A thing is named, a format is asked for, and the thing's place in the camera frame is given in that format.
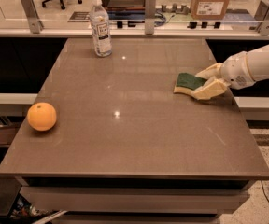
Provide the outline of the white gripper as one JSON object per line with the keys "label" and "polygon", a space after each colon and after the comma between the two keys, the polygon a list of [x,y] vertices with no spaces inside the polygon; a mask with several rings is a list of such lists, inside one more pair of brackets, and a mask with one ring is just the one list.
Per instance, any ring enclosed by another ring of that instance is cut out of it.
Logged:
{"label": "white gripper", "polygon": [[248,57],[245,51],[230,56],[224,63],[210,65],[196,76],[208,79],[203,86],[191,92],[191,96],[197,100],[210,100],[222,95],[229,86],[241,90],[255,84],[248,70]]}

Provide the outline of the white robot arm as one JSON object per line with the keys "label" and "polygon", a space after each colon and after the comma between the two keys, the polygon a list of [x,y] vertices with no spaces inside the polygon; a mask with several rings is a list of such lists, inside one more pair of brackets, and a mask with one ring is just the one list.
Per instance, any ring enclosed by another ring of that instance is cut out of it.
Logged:
{"label": "white robot arm", "polygon": [[206,83],[191,92],[197,100],[222,95],[228,88],[241,90],[269,79],[269,45],[252,51],[241,51],[223,63],[215,63],[196,74]]}

